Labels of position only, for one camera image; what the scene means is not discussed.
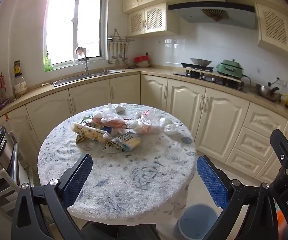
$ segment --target windowsill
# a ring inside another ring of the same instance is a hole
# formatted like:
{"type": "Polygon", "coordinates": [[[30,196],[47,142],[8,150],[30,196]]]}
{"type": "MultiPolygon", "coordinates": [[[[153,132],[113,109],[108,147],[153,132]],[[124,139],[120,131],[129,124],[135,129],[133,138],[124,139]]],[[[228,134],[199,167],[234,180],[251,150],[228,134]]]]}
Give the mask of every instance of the windowsill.
{"type": "MultiPolygon", "coordinates": [[[[105,61],[104,58],[101,58],[101,59],[97,59],[97,60],[88,60],[87,63],[94,63],[94,62],[103,62],[105,61]]],[[[85,66],[85,62],[82,61],[82,62],[73,62],[73,63],[69,63],[69,64],[65,64],[65,65],[61,65],[61,66],[57,66],[57,67],[53,67],[52,70],[50,71],[47,71],[47,72],[51,72],[51,71],[54,71],[54,70],[58,70],[58,69],[61,69],[61,68],[66,68],[66,67],[72,67],[72,66],[85,66]]]]}

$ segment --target green electric pot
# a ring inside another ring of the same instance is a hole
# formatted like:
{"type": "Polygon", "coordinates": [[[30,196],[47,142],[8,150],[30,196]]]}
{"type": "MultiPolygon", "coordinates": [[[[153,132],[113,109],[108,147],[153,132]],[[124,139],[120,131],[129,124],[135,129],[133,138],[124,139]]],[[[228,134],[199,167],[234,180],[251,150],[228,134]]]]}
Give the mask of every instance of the green electric pot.
{"type": "Polygon", "coordinates": [[[233,76],[237,78],[242,78],[243,75],[243,68],[234,59],[226,60],[224,59],[223,62],[217,65],[217,71],[220,74],[233,76]]]}

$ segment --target green lid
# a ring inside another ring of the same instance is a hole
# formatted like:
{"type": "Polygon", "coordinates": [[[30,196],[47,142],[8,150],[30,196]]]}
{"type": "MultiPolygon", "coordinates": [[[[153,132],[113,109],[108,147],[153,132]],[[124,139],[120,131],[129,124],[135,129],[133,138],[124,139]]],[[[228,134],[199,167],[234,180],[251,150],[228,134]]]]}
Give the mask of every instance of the green lid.
{"type": "Polygon", "coordinates": [[[235,62],[234,59],[232,59],[232,60],[224,59],[222,64],[233,66],[233,67],[237,67],[237,68],[242,68],[242,66],[238,62],[235,62]]]}

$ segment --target round table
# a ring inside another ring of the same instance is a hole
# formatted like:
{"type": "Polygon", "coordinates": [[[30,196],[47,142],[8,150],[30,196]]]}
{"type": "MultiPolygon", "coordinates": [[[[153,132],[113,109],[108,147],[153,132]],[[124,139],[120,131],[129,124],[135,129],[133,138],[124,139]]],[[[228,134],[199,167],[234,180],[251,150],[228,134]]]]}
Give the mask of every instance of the round table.
{"type": "MultiPolygon", "coordinates": [[[[122,104],[127,119],[148,106],[122,104]]],[[[160,111],[180,124],[176,135],[164,132],[140,135],[142,142],[131,152],[107,154],[104,143],[85,139],[76,144],[72,122],[81,122],[100,106],[59,124],[42,144],[38,171],[41,185],[60,178],[82,153],[93,158],[93,169],[68,212],[78,218],[108,225],[156,224],[180,218],[186,207],[188,185],[196,170],[196,148],[190,131],[172,115],[160,111]]]]}

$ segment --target trash can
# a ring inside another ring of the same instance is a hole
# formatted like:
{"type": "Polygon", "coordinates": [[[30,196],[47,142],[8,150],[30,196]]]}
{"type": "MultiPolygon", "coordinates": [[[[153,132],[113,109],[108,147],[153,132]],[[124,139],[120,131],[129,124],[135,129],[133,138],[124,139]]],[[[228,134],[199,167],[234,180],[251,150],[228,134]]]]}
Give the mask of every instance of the trash can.
{"type": "Polygon", "coordinates": [[[216,211],[208,205],[196,204],[186,208],[177,221],[173,235],[177,240],[200,240],[217,220],[216,211]]]}

